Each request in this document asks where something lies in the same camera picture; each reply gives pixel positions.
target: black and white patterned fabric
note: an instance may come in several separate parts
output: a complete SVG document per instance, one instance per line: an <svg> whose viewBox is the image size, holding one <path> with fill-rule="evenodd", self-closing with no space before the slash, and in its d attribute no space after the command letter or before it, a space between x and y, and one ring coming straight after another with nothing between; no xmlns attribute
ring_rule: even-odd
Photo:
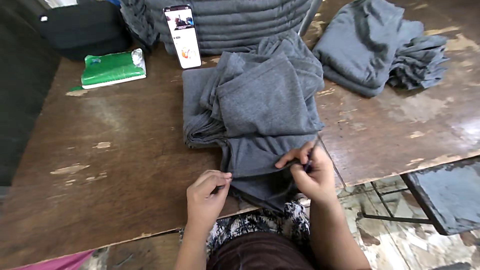
<svg viewBox="0 0 480 270"><path fill-rule="evenodd" d="M310 247L310 219L305 207L293 201L285 204L283 212L258 209L218 219L206 242L207 258L224 243L252 232L277 233L293 241L300 249ZM183 230L180 231L180 239L182 237Z"/></svg>

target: folded gray fabric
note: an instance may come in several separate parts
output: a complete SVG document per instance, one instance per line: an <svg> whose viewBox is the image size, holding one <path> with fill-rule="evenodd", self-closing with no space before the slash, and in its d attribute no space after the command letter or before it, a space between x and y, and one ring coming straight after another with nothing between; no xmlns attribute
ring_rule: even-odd
<svg viewBox="0 0 480 270"><path fill-rule="evenodd" d="M390 68L388 84L411 90L439 83L447 69L439 65L448 60L444 57L446 41L443 36L422 36L400 47Z"/></svg>
<svg viewBox="0 0 480 270"><path fill-rule="evenodd" d="M221 169L232 172L237 195L283 209L295 186L274 164L324 126L313 96L324 87L320 62L289 31L264 38L251 53L224 52L217 67L182 78L185 143L222 147ZM268 188L275 182L277 189Z"/></svg>
<svg viewBox="0 0 480 270"><path fill-rule="evenodd" d="M356 0L342 7L312 51L322 62L325 77L367 97L380 94L389 78L393 85L433 85L435 80L425 79L429 82L421 83L426 77L410 76L423 73L428 67L428 72L435 74L433 77L442 77L444 69L436 67L441 61L429 59L442 59L443 53L428 47L422 50L429 53L410 53L422 47L418 46L420 41L408 45L414 46L409 54L402 49L413 38L423 35L423 24L403 20L403 11L385 0ZM433 39L428 43L436 44L436 38ZM429 64L420 66L416 61Z"/></svg>
<svg viewBox="0 0 480 270"><path fill-rule="evenodd" d="M192 7L202 54L249 52L263 37L298 31L312 0L122 0L122 15L129 28L151 45L158 37L175 54L163 8Z"/></svg>

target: finger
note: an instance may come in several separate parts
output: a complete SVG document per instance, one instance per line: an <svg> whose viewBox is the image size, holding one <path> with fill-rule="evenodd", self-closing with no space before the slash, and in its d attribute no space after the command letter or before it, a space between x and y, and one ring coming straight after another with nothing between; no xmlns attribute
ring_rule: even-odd
<svg viewBox="0 0 480 270"><path fill-rule="evenodd" d="M220 178L223 178L223 179L228 179L228 178L232 177L232 173L231 172L221 172L221 171L217 171L217 170L206 170L202 174L200 174L197 181L195 181L195 183L193 183L193 185L194 186L200 185L201 183L203 183L203 181L205 181L210 176L217 176L217 177L220 177Z"/></svg>
<svg viewBox="0 0 480 270"><path fill-rule="evenodd" d="M309 190L309 186L313 184L313 179L303 170L303 167L300 164L293 164L290 167L290 172L301 192Z"/></svg>
<svg viewBox="0 0 480 270"><path fill-rule="evenodd" d="M310 153L314 145L315 143L309 141L304 143L303 146L300 148L300 157L298 159L300 159L300 162L302 164L306 164L308 162L308 154Z"/></svg>
<svg viewBox="0 0 480 270"><path fill-rule="evenodd" d="M298 158L297 156L299 155L299 149L292 149L290 150L287 154L283 155L277 163L275 163L275 167L281 169L283 168L287 162L294 160L295 158Z"/></svg>
<svg viewBox="0 0 480 270"><path fill-rule="evenodd" d="M227 184L227 180L225 178L218 177L216 175L212 175L205 179L202 183L200 183L197 186L197 192L202 195L207 197L212 193L212 191L217 187L217 186L223 186Z"/></svg>
<svg viewBox="0 0 480 270"><path fill-rule="evenodd" d="M308 180L310 178L308 174L303 170L303 166L301 166L300 164L293 164L290 167L290 172L292 173L295 182L304 182L305 179Z"/></svg>
<svg viewBox="0 0 480 270"><path fill-rule="evenodd" d="M313 161L312 166L314 170L316 169L322 170L322 169L333 167L332 160L323 149L320 149L320 147L317 147L316 149L313 150L312 161Z"/></svg>
<svg viewBox="0 0 480 270"><path fill-rule="evenodd" d="M227 183L223 186L223 188L219 189L217 194L213 195L214 200L225 201L225 199L227 198L227 195L228 195L228 190L230 189L230 182L231 181L232 181L231 179L227 179Z"/></svg>

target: person's left hand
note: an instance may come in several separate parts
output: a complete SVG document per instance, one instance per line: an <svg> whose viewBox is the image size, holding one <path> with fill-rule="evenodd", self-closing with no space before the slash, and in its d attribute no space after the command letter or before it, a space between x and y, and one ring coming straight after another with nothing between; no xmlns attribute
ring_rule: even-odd
<svg viewBox="0 0 480 270"><path fill-rule="evenodd" d="M187 188L188 221L185 230L208 236L225 204L231 177L229 172L207 170ZM211 194L217 186L223 187L216 194Z"/></svg>

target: phone screen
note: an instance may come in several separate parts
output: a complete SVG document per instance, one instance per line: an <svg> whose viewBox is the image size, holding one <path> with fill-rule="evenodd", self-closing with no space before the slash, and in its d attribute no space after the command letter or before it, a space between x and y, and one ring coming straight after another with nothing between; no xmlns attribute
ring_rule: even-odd
<svg viewBox="0 0 480 270"><path fill-rule="evenodd" d="M190 6L168 7L164 8L163 12L167 19L180 66L186 69L202 65Z"/></svg>

